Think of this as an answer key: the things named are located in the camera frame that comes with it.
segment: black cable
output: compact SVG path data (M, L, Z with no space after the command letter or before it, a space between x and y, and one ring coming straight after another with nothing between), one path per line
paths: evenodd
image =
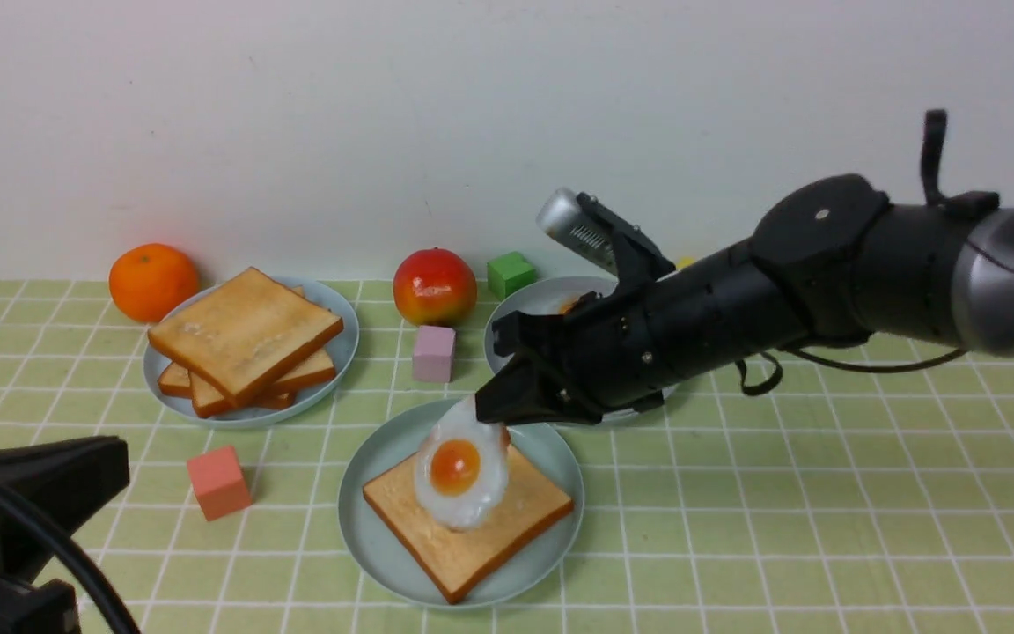
M967 350L953 350L952 352L946 352L942 354L941 357L930 358L930 360L919 361L917 364L900 364L900 365L857 365L857 364L843 364L840 361L832 361L829 358L816 357L814 354L809 354L803 350L786 350L789 354L794 357L801 357L805 361L811 361L813 364L820 364L827 366L827 368L832 368L835 370L848 370L849 372L864 372L869 374L898 374L902 372L918 372L918 370L928 370L929 368L935 368L935 366L941 364L948 364L949 361L954 360L954 358L964 356Z
M0 485L0 511L20 524L73 574L87 590L114 634L140 634L136 619L128 612L104 574L65 531L24 497Z

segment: grid pattern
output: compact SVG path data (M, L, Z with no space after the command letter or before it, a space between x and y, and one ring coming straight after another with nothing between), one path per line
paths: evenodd
M756 400L718 370L627 428L567 430L588 504L557 573L495 610L407 605L344 550L339 481L379 423L490 377L495 304L482 290L442 386L412 380L387 282L331 285L363 326L341 389L273 429L210 432L142 384L144 328L102 282L0 281L0 448L129 442L132 484L77 542L145 631L1014 634L1014 360L977 356L878 377L782 361L784 383ZM881 337L835 356L935 353ZM257 504L206 523L185 461L223 444ZM70 580L57 563L50 577ZM107 630L88 606L82 618Z

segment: stack of toast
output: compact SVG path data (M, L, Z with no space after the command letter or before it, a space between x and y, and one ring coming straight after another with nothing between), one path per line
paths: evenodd
M158 390L189 398L201 418L287 409L298 392L336 376L324 346L343 326L303 288L248 268L148 330L152 348L171 361Z

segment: white wall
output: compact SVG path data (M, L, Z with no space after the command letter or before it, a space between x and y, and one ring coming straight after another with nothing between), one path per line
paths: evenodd
M918 198L942 105L943 188L1014 204L1014 3L0 0L0 277L591 270L535 228L561 185L699 256L814 178Z

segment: red apple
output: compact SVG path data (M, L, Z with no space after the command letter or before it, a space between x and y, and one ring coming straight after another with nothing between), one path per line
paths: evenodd
M453 328L476 308L476 274L450 251L415 252L394 273L393 304L415 326Z

